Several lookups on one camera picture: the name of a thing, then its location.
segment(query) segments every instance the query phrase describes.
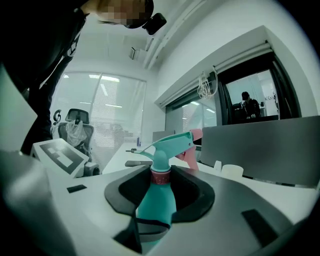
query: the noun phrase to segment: white cup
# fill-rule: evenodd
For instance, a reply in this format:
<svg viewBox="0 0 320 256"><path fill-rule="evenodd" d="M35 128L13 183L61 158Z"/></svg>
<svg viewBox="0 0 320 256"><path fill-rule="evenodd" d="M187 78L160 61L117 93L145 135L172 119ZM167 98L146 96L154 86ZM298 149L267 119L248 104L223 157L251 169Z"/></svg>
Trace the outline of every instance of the white cup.
<svg viewBox="0 0 320 256"><path fill-rule="evenodd" d="M228 179L239 179L244 173L244 169L241 166L226 164L222 167L222 175Z"/></svg>

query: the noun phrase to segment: pink nozzle tip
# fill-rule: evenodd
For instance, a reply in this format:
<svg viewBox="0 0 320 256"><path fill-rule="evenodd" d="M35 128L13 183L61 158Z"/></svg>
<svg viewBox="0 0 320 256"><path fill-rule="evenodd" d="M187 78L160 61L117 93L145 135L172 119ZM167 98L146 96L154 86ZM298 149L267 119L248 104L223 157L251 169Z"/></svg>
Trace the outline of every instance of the pink nozzle tip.
<svg viewBox="0 0 320 256"><path fill-rule="evenodd" d="M201 130L201 129L192 129L192 130L190 130L190 132L192 132L193 141L197 141L197 140L201 139L202 136L204 135L204 134L202 133L202 130Z"/></svg>

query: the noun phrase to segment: black pants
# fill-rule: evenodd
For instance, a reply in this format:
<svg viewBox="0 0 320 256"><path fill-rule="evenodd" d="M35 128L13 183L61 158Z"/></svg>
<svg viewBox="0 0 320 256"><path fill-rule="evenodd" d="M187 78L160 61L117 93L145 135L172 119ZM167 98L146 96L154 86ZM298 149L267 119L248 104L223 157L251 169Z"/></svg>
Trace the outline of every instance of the black pants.
<svg viewBox="0 0 320 256"><path fill-rule="evenodd" d="M26 155L30 155L33 143L52 140L52 124L50 120L52 96L61 75L71 60L72 57L65 57L41 89L35 87L29 89L28 103L38 117L33 123L21 148L21 151Z"/></svg>

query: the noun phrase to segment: coiled white cable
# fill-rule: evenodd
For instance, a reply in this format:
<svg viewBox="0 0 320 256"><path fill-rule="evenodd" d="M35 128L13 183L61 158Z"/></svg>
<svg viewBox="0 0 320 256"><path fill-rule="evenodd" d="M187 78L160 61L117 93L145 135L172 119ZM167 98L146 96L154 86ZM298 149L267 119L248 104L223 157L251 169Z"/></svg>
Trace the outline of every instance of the coiled white cable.
<svg viewBox="0 0 320 256"><path fill-rule="evenodd" d="M211 94L209 81L205 75L205 72L202 72L202 74L199 76L199 79L198 79L199 86L198 86L197 92L198 92L201 99L210 99L218 91L218 75L217 75L217 71L216 71L215 67L213 67L213 72L214 72L215 81L216 81L216 86L215 86L215 90L214 90L213 94Z"/></svg>

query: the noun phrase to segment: person in black clothing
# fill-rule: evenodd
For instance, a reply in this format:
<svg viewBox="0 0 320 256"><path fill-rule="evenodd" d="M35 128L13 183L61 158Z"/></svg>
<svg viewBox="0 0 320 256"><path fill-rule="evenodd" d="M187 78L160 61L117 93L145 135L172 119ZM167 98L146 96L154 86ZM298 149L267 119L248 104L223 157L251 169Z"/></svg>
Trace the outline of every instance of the person in black clothing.
<svg viewBox="0 0 320 256"><path fill-rule="evenodd" d="M243 108L245 109L247 118L258 118L260 116L259 103L255 99L250 98L248 92L242 93Z"/></svg>
<svg viewBox="0 0 320 256"><path fill-rule="evenodd" d="M33 143L52 140L50 106L56 85L75 54L80 32L89 14L101 23L134 29L152 16L153 0L5 1L2 10L1 57L7 73L37 114L21 151Z"/></svg>

